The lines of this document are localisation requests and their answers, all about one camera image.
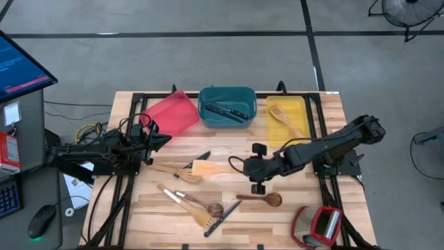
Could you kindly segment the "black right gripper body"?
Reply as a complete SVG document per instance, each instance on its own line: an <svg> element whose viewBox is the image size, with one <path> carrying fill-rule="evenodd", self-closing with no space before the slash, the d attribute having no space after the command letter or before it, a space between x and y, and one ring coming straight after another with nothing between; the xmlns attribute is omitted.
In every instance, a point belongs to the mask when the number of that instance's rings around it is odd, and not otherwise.
<svg viewBox="0 0 444 250"><path fill-rule="evenodd" d="M261 159L259 168L258 181L269 181L274 176L281 175L285 170L284 158L277 154L270 159Z"/></svg>

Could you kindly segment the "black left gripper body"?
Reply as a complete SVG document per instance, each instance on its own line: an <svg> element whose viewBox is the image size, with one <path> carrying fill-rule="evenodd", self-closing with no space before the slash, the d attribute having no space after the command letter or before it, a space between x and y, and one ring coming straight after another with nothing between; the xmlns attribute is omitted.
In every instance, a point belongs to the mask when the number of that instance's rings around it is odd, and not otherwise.
<svg viewBox="0 0 444 250"><path fill-rule="evenodd" d="M150 158L151 143L148 135L139 136L133 140L133 153L139 154L142 160Z"/></svg>

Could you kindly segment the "black-handled kitchen knife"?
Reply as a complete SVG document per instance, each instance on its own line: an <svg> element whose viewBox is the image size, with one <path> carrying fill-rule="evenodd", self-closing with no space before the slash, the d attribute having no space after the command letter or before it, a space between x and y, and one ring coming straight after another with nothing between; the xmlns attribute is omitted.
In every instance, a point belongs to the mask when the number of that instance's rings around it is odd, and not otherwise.
<svg viewBox="0 0 444 250"><path fill-rule="evenodd" d="M210 112L216 113L218 115L224 116L224 117L226 117L228 119L231 119L233 121L239 122L241 124L243 123L239 118L236 118L235 116L230 115L228 112L226 112L224 110L221 110L220 108L217 108L215 106L206 105L205 109L210 111Z"/></svg>
<svg viewBox="0 0 444 250"><path fill-rule="evenodd" d="M242 112L240 112L238 110L234 110L234 109L232 109L230 107L227 107L227 106L224 106L224 105L221 105L221 104L218 104L218 103L215 103L214 105L217 108L220 108L221 110L224 110L224 111L226 111L228 113L231 113L231 114L233 114L235 116L238 116L238 117L240 117L242 119L245 119L245 120L249 119L249 117L246 114L244 114L244 113L242 113Z"/></svg>

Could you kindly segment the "black knife with steel pommel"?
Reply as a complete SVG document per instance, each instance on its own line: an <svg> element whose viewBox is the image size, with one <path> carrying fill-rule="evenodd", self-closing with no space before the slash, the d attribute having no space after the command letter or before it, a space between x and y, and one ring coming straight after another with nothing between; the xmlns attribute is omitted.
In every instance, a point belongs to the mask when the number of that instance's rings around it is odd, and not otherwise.
<svg viewBox="0 0 444 250"><path fill-rule="evenodd" d="M207 151L204 154L200 155L199 157L197 157L197 160L207 160L209 158L209 156L211 155L211 151ZM184 169L191 169L193 165L193 162L190 162L188 165L184 166ZM175 179L179 178L179 175L174 174L173 177Z"/></svg>

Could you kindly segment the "dark wooden spoon steel handle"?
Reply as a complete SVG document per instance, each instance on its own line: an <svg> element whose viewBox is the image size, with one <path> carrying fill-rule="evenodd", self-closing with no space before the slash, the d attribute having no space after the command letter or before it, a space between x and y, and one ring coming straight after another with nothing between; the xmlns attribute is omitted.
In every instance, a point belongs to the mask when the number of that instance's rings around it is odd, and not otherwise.
<svg viewBox="0 0 444 250"><path fill-rule="evenodd" d="M200 201L188 194L185 194L185 193L177 191L177 190L174 192L174 194L176 194L186 200L197 203L198 205L204 207L204 209L206 209L206 211L210 214L211 217L219 218L224 212L223 206L219 203L205 203L205 202Z"/></svg>

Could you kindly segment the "long black-handled riveted knife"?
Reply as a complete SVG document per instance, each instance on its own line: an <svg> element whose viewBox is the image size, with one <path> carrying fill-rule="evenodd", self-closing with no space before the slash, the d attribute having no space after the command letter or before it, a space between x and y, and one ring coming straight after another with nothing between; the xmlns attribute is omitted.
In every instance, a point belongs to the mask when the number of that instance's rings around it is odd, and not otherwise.
<svg viewBox="0 0 444 250"><path fill-rule="evenodd" d="M211 226L210 228L204 232L204 237L208 238L218 226L220 226L227 217L240 205L241 201L236 202L233 206L231 206L227 211L225 211Z"/></svg>

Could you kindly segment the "wooden spatula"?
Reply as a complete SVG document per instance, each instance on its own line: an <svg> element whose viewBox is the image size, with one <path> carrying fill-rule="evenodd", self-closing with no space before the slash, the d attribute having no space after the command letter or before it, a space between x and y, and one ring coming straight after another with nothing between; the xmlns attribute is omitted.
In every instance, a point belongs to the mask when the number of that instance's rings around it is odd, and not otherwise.
<svg viewBox="0 0 444 250"><path fill-rule="evenodd" d="M194 176L208 177L217 174L238 174L239 172L229 165L220 165L207 160L194 160L191 168Z"/></svg>

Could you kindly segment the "bamboo fork spatula with label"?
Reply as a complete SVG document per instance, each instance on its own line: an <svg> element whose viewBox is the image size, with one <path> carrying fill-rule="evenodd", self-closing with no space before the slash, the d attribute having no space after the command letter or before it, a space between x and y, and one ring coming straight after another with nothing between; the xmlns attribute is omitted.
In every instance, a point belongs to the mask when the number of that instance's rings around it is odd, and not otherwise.
<svg viewBox="0 0 444 250"><path fill-rule="evenodd" d="M211 217L206 210L196 208L188 204L186 201L183 201L174 193L172 193L170 190L168 190L164 184L162 183L157 184L157 188L165 195L167 195L170 199L174 200L177 204L179 204L181 207L187 210L193 217L194 221L202 228L209 228L214 222L214 218Z"/></svg>

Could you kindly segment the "pink translucent plastic bin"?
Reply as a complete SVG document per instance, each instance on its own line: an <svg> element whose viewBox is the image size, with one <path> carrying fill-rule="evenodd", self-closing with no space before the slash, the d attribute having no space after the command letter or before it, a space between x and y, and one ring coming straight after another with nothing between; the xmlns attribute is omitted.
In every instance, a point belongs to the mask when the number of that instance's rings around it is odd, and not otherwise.
<svg viewBox="0 0 444 250"><path fill-rule="evenodd" d="M161 134L176 137L200 119L196 105L182 90L171 94L145 94L144 97L147 109L139 118L143 125L155 122Z"/></svg>

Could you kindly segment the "yellow translucent plastic bin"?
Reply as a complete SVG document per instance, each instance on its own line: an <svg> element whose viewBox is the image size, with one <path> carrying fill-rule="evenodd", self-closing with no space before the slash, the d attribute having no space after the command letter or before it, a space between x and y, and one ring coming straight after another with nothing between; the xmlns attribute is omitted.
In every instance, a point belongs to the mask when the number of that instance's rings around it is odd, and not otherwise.
<svg viewBox="0 0 444 250"><path fill-rule="evenodd" d="M286 141L298 138L284 122L271 114L271 108L278 106L284 112L288 123L297 129L301 138L310 138L310 128L307 118L305 100L301 96L269 96L266 98L268 111L268 144L270 147L281 147Z"/></svg>

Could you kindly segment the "teal plastic bin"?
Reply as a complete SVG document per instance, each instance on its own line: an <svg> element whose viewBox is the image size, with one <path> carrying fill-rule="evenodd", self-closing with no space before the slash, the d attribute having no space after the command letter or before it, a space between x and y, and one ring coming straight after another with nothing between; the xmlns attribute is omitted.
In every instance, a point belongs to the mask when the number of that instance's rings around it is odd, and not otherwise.
<svg viewBox="0 0 444 250"><path fill-rule="evenodd" d="M205 109L206 105L215 106L215 103L238 110L249 119L229 113L239 118L243 122L241 124ZM206 87L198 95L198 114L207 128L248 128L257 114L256 93L250 87Z"/></svg>

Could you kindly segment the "red metal grater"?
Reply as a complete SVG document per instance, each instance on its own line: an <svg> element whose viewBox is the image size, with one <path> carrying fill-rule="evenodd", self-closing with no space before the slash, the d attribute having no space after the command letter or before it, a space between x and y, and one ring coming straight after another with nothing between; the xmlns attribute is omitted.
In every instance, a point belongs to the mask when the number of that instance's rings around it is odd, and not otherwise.
<svg viewBox="0 0 444 250"><path fill-rule="evenodd" d="M290 236L307 249L331 247L341 229L343 212L329 206L302 206L292 220Z"/></svg>

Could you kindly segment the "white paper sheet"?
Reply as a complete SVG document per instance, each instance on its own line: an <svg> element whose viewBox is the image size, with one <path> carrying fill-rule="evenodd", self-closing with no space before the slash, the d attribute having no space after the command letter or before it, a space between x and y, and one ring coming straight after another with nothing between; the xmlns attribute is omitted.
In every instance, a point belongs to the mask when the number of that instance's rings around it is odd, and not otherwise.
<svg viewBox="0 0 444 250"><path fill-rule="evenodd" d="M92 194L92 187L90 184L86 184L73 176L63 174L69 196L71 197L71 203L74 210L78 210L89 204L89 200Z"/></svg>

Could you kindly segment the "grey computer cabinet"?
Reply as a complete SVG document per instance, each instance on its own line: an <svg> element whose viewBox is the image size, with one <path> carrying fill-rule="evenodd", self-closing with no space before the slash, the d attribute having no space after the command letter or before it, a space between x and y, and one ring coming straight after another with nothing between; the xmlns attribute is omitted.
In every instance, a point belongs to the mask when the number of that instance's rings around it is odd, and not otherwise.
<svg viewBox="0 0 444 250"><path fill-rule="evenodd" d="M14 126L5 126L3 107L16 101L20 102L22 120ZM16 174L0 172L0 181L41 167L45 155L43 91L38 90L11 101L0 103L0 132L7 133L17 139L21 164L21 170Z"/></svg>

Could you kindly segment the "grey side desk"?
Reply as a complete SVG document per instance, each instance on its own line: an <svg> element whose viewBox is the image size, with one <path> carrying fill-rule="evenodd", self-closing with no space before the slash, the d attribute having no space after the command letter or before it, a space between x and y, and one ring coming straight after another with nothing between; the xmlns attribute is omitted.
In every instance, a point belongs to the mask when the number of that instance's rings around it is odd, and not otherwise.
<svg viewBox="0 0 444 250"><path fill-rule="evenodd" d="M42 168L10 178L18 178L21 181L24 207L0 219L0 250L57 250L62 245L58 171ZM44 205L55 205L55 217L46 233L32 240L28 236L28 225Z"/></svg>

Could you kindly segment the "black computer mouse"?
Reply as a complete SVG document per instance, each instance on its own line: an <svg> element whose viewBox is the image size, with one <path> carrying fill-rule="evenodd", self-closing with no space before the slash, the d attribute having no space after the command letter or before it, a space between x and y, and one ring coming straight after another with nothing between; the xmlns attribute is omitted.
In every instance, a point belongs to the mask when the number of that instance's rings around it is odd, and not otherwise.
<svg viewBox="0 0 444 250"><path fill-rule="evenodd" d="M33 216L28 225L28 236L32 240L42 237L48 230L56 215L55 205L42 206Z"/></svg>

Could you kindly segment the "red cardboard box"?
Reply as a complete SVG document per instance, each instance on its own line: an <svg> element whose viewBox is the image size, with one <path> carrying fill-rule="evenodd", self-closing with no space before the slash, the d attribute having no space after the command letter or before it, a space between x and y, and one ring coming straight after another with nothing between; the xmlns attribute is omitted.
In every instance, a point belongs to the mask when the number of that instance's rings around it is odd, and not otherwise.
<svg viewBox="0 0 444 250"><path fill-rule="evenodd" d="M16 174L20 170L17 139L7 133L0 132L0 172Z"/></svg>

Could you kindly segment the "white paper label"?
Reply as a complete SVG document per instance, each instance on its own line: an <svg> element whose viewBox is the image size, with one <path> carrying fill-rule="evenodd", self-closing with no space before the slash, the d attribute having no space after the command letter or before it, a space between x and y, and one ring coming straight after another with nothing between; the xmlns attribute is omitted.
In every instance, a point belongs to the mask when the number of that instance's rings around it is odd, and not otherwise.
<svg viewBox="0 0 444 250"><path fill-rule="evenodd" d="M3 120L5 126L14 126L22 120L20 102L8 103L3 107Z"/></svg>

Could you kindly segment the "black computer keyboard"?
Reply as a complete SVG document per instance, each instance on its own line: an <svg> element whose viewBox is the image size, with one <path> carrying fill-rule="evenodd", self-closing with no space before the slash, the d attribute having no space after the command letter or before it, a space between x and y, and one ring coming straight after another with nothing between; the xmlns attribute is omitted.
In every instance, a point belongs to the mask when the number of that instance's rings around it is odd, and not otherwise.
<svg viewBox="0 0 444 250"><path fill-rule="evenodd" d="M9 178L0 182L0 219L23 207L21 181L18 178Z"/></svg>

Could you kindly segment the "blue-screen computer monitor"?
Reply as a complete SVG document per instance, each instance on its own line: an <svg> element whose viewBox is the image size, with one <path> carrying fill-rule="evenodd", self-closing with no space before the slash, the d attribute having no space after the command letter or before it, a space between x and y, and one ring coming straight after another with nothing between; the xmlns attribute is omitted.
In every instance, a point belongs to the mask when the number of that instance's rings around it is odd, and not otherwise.
<svg viewBox="0 0 444 250"><path fill-rule="evenodd" d="M0 103L56 83L52 73L0 30Z"/></svg>

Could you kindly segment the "grey floor stand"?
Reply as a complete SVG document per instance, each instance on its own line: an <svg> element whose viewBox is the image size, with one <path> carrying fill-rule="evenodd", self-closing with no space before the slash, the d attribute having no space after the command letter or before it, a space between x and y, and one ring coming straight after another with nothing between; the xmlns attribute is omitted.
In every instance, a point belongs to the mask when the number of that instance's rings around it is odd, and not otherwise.
<svg viewBox="0 0 444 250"><path fill-rule="evenodd" d="M413 136L413 142L417 145L423 145L426 142L437 140L444 147L444 125L439 126L431 131L422 132Z"/></svg>

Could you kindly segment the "black floor fan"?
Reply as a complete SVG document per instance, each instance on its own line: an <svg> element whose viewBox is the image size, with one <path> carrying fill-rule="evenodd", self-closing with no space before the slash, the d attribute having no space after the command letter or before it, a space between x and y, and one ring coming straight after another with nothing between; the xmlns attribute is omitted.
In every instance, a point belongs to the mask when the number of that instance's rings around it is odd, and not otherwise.
<svg viewBox="0 0 444 250"><path fill-rule="evenodd" d="M388 23L403 28L404 42L409 42L444 15L444 0L374 0L367 15L384 17Z"/></svg>

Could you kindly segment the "black metal table frame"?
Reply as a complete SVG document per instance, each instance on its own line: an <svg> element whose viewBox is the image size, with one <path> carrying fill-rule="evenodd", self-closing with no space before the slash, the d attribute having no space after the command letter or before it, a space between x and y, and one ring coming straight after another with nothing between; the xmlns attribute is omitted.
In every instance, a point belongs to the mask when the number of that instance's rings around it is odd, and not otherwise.
<svg viewBox="0 0 444 250"><path fill-rule="evenodd" d="M109 129L119 126L119 121L128 115L133 95L142 92L116 92L109 120ZM159 152L153 152L154 165L184 167L193 159L211 151L208 158L215 165L231 169L229 156L247 158L252 155L253 143L266 144L269 158L278 148L268 145L268 112L266 94L285 97L282 91L259 91L257 115L248 128L213 129L198 121L193 126L177 134ZM345 114L339 93L329 92L288 92L288 96L305 95L309 123L305 134L320 138L333 133L346 125ZM290 176L276 176L266 182L266 191L278 192L283 204L272 207L263 201L243 201L224 222L209 236L183 207L157 189L161 182L171 190L190 192L191 196L205 202L222 203L229 209L236 201L235 195L251 194L252 183L240 173L225 173L210 176L198 185L189 184L182 179L154 169L141 167L135 177L128 216L124 219L126 230L121 231L125 208L118 214L112 231L105 236L99 246L118 245L123 233L123 249L256 249L288 250L302 249L290 236L291 220L296 210L303 206L323 204L319 178L314 174L310 163L301 172ZM94 210L89 233L91 240L110 214L117 177L106 185ZM336 187L339 189L346 216L372 245L376 245L375 233L370 220L364 190L356 180L348 176L338 176Z"/></svg>

